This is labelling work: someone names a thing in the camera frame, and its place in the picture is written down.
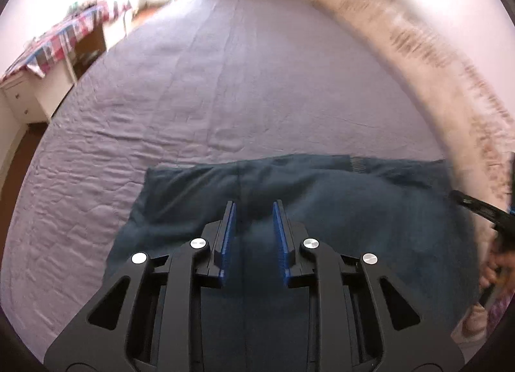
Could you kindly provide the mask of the person's right hand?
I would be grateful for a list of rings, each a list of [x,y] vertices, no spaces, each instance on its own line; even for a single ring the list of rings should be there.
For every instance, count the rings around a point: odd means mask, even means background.
[[[514,290],[514,252],[490,253],[481,270],[480,286],[487,288],[496,284],[501,270],[508,272],[502,290],[504,293],[512,292]]]

